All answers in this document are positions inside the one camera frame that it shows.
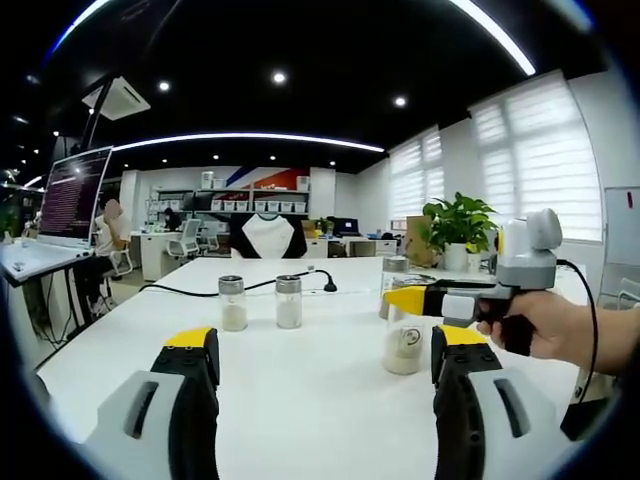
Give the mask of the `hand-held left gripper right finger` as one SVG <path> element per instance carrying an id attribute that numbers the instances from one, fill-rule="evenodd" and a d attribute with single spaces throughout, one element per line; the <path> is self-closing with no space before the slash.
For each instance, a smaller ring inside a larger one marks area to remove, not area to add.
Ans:
<path id="1" fill-rule="evenodd" d="M 431 337 L 437 479 L 549 479 L 556 409 L 527 375 L 503 368 L 476 332 L 435 326 Z"/>

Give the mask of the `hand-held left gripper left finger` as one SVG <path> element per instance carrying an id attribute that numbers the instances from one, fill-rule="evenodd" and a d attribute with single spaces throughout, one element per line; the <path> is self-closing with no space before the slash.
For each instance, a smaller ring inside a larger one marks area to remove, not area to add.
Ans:
<path id="1" fill-rule="evenodd" d="M 181 332 L 98 408 L 97 458 L 110 479 L 217 479 L 218 332 Z"/>

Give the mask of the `person's right hand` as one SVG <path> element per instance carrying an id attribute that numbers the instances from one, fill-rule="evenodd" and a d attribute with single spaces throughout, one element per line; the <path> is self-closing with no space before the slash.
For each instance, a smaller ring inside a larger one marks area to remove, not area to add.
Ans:
<path id="1" fill-rule="evenodd" d="M 477 329 L 488 335 L 502 349 L 515 353 L 508 346 L 508 335 L 503 330 L 519 317 L 533 325 L 529 342 L 529 356 L 572 362 L 571 336 L 573 304 L 549 291 L 533 291 L 515 296 L 510 302 L 481 300 L 481 321 Z"/>

